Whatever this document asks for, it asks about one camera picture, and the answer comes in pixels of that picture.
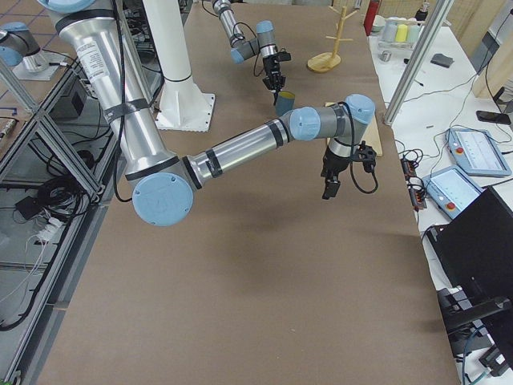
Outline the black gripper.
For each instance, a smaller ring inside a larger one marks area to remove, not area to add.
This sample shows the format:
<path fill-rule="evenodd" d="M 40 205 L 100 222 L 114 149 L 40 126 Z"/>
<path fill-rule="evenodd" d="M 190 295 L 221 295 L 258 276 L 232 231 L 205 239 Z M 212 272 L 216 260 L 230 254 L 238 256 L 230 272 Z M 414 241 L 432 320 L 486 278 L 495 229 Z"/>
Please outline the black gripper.
<path fill-rule="evenodd" d="M 323 200 L 329 200 L 337 196 L 341 187 L 338 174 L 347 169 L 353 162 L 362 163 L 364 171 L 375 177 L 376 152 L 363 140 L 349 151 L 349 156 L 339 156 L 334 150 L 327 148 L 323 156 L 323 169 L 321 176 L 325 178 L 325 188 L 322 194 Z"/>
<path fill-rule="evenodd" d="M 262 79 L 264 85 L 270 91 L 280 91 L 286 77 L 281 74 L 281 62 L 291 60 L 291 54 L 286 50 L 278 51 L 276 54 L 263 58 L 265 77 Z"/>

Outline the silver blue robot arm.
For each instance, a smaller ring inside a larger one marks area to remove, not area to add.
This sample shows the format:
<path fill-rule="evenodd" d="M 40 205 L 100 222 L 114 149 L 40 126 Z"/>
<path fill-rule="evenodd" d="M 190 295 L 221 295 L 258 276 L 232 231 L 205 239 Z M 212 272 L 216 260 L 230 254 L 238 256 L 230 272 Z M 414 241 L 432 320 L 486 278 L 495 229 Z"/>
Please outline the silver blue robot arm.
<path fill-rule="evenodd" d="M 374 102 L 352 94 L 328 107 L 302 107 L 234 136 L 195 156 L 166 148 L 161 128 L 209 126 L 215 97 L 192 78 L 179 7 L 173 2 L 144 5 L 164 76 L 160 110 L 141 87 L 142 72 L 128 56 L 130 36 L 121 28 L 114 1 L 44 2 L 59 37 L 71 44 L 91 83 L 103 116 L 127 161 L 135 212 L 145 222 L 169 226 L 190 212 L 193 194 L 213 178 L 293 140 L 327 139 L 321 176 L 323 197 L 337 195 L 339 174 L 353 162 L 373 172 L 375 154 L 362 138 L 375 114 Z"/>
<path fill-rule="evenodd" d="M 220 20 L 231 47 L 233 62 L 239 64 L 256 57 L 253 75 L 259 77 L 264 71 L 262 81 L 277 99 L 286 81 L 286 76 L 281 73 L 281 63 L 292 58 L 285 48 L 278 49 L 272 22 L 261 21 L 253 30 L 247 23 L 236 20 L 231 1 L 215 0 L 210 3 L 212 12 L 206 9 L 204 2 L 201 5 L 208 14 Z"/>

